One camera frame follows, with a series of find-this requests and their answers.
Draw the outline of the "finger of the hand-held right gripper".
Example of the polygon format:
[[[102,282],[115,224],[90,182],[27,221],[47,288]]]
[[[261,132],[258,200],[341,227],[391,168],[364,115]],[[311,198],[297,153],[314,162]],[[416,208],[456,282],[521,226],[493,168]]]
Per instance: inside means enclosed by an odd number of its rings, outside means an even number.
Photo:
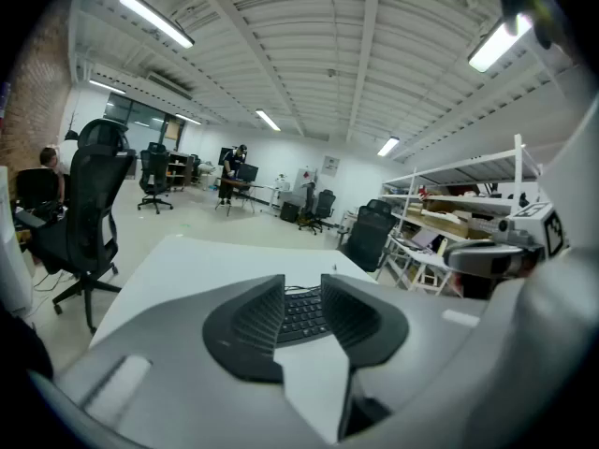
[[[489,240],[465,240],[448,246],[443,254],[445,265],[454,272],[489,275]]]

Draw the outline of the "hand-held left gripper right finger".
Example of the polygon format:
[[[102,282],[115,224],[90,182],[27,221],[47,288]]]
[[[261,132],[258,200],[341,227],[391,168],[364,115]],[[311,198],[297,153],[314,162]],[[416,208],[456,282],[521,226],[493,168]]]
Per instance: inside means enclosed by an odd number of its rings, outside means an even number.
[[[409,334],[401,309],[384,299],[383,287],[333,274],[321,276],[322,311],[351,369],[383,365]]]

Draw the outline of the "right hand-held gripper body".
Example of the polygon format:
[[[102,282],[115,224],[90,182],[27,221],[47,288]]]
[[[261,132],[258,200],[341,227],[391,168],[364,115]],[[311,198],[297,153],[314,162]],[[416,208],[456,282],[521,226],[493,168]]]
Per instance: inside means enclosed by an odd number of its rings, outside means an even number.
[[[490,279],[528,277],[566,247],[562,222],[549,202],[532,203],[506,217],[491,240]]]

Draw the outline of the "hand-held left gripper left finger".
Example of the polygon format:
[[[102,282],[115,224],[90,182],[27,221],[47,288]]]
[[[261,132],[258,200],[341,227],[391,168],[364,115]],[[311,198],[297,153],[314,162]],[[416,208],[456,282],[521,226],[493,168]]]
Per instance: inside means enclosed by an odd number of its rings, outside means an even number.
[[[216,290],[202,338],[212,358],[232,376],[251,383],[281,384],[274,352],[285,317],[285,276],[236,282]]]

